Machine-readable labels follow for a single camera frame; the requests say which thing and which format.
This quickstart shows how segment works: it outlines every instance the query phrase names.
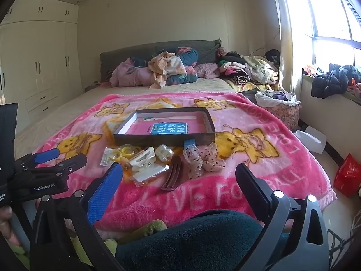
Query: black baseboard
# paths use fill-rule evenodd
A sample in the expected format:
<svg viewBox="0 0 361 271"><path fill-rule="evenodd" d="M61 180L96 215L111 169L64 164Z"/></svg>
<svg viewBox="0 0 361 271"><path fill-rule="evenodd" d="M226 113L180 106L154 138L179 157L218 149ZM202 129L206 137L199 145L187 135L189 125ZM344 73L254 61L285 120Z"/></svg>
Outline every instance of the black baseboard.
<svg viewBox="0 0 361 271"><path fill-rule="evenodd" d="M298 120L298 126L301 128L302 131L305 131L306 128L308 127L307 123L305 123L304 121L302 121L301 119ZM344 162L344 159L342 158L342 156L333 148L333 146L331 146L329 143L326 143L326 147L324 148L324 150L326 151L327 154L330 155L330 157L333 159L333 161L335 161L335 163L338 166L341 166L342 163Z"/></svg>

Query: box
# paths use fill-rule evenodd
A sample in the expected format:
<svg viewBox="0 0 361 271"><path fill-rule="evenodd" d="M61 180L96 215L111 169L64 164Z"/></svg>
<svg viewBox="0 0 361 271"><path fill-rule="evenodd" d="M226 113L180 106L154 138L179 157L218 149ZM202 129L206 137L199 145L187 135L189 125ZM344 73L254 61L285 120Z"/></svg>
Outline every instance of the box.
<svg viewBox="0 0 361 271"><path fill-rule="evenodd" d="M136 110L115 131L114 139L119 146L183 147L189 139L209 145L215 140L215 128L203 107Z"/></svg>

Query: floral laundry basket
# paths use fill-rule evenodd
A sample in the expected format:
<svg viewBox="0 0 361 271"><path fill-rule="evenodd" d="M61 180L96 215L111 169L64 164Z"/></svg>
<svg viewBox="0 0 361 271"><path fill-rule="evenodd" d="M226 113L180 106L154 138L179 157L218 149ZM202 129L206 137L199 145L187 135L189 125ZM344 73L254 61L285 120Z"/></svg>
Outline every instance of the floral laundry basket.
<svg viewBox="0 0 361 271"><path fill-rule="evenodd" d="M258 92L255 95L257 105L280 119L288 129L296 129L301 110L301 101L296 100L294 93L288 93L290 100L282 101L272 98L274 92Z"/></svg>

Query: windowsill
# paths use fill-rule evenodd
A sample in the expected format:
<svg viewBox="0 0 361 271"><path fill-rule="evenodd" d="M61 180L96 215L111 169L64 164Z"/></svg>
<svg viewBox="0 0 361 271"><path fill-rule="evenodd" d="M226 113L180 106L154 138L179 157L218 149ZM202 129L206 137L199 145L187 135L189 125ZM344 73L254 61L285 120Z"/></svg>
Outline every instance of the windowsill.
<svg viewBox="0 0 361 271"><path fill-rule="evenodd" d="M314 77L313 76L310 76L310 75L307 75L307 74L303 74L302 75L302 78L307 80L308 82L313 82L313 79ZM351 94L350 92L346 92L344 94L342 94L345 98L355 102L356 104L360 105L361 106L361 100L356 98L356 96L354 96L353 94Z"/></svg>

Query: human hand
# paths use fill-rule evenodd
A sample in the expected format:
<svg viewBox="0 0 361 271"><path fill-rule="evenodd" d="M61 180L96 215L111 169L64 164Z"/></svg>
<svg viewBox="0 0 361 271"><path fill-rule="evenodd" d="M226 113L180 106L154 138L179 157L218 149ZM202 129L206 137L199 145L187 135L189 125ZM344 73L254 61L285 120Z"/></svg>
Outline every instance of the human hand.
<svg viewBox="0 0 361 271"><path fill-rule="evenodd" d="M5 239L16 246L21 246L21 242L11 229L9 220L13 215L13 211L10 206L3 206L0 208L0 232Z"/></svg>

